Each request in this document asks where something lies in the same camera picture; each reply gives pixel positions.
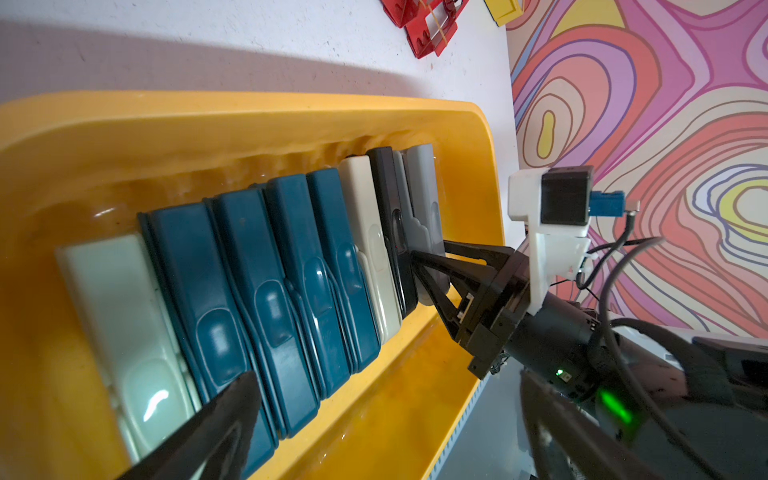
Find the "blue connector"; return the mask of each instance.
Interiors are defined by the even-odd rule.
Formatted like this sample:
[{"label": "blue connector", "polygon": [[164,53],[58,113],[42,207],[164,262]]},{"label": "blue connector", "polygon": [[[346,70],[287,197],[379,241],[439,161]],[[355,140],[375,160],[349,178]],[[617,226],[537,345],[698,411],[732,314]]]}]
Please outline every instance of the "blue connector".
[{"label": "blue connector", "polygon": [[604,192],[592,191],[589,194],[589,216],[590,217],[623,217],[626,207],[626,198],[624,192]]}]

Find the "yellow object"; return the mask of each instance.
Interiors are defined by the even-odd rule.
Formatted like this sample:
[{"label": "yellow object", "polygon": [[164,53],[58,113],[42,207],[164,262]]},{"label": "yellow object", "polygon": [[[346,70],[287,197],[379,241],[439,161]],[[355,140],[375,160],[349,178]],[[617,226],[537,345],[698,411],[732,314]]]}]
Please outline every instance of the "yellow object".
[{"label": "yellow object", "polygon": [[551,38],[582,25],[613,25],[625,28],[624,18],[614,0],[576,0],[561,18]]},{"label": "yellow object", "polygon": [[[0,465],[108,480],[128,466],[54,249],[138,231],[136,213],[434,144],[445,238],[502,244],[493,142],[473,104],[320,94],[74,92],[0,106]],[[423,478],[477,379],[419,306],[254,478]]]},{"label": "yellow object", "polygon": [[523,15],[523,9],[518,0],[485,0],[485,6],[491,12],[496,25],[501,27]]},{"label": "yellow object", "polygon": [[552,144],[554,143],[554,114],[551,110],[544,112],[544,118],[541,120],[541,133],[538,136],[538,156],[547,158],[552,153]]}]

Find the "psychedelic wallpaper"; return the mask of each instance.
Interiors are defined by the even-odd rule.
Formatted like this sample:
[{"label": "psychedelic wallpaper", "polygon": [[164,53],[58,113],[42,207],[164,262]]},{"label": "psychedelic wallpaper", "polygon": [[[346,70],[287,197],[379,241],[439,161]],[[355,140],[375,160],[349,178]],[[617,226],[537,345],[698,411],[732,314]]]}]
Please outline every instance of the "psychedelic wallpaper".
[{"label": "psychedelic wallpaper", "polygon": [[[611,309],[768,337],[768,2],[524,10],[507,25],[521,168],[594,165],[596,190],[641,202],[634,236],[667,238],[627,268]],[[623,229],[596,220],[593,245]],[[595,305],[572,282],[552,291]]]}]

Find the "green led light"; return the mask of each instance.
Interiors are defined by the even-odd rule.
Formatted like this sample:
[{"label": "green led light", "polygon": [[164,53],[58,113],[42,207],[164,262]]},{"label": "green led light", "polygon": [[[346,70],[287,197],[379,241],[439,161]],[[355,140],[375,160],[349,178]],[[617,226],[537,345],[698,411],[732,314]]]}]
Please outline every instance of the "green led light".
[{"label": "green led light", "polygon": [[609,412],[616,415],[625,424],[632,423],[632,412],[630,412],[613,393],[608,392],[607,390],[600,390],[598,394],[600,395],[600,400],[603,401],[603,405],[605,405],[605,408],[608,409]]}]

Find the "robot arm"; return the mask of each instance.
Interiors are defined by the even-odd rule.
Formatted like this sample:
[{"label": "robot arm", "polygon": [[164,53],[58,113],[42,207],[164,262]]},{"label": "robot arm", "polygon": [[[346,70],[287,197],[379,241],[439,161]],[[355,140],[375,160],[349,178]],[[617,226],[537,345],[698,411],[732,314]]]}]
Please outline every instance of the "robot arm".
[{"label": "robot arm", "polygon": [[[629,212],[617,242],[588,250],[590,216],[620,216],[624,195],[592,192],[588,167],[524,170],[510,178],[509,191],[510,217],[528,224],[530,257],[509,247],[450,241],[447,253],[486,265],[423,252],[412,257],[451,337],[472,354],[473,374],[484,378],[504,356],[526,368],[522,401],[539,478],[560,478],[569,462],[589,478],[768,478],[765,353],[750,360],[763,370],[750,367],[754,375],[745,381],[729,367],[746,355],[742,349],[728,360],[723,349],[704,352],[696,340],[691,345],[662,327],[608,319],[612,283],[658,241],[629,240]],[[588,286],[594,276],[585,258],[605,249],[611,255],[623,245],[637,247],[608,277],[600,315],[548,293],[555,275]],[[449,276],[462,297],[458,307],[436,288],[430,269]],[[611,332],[618,325],[658,341],[683,370]],[[600,428],[586,427],[583,416],[577,420],[571,402]]]}]

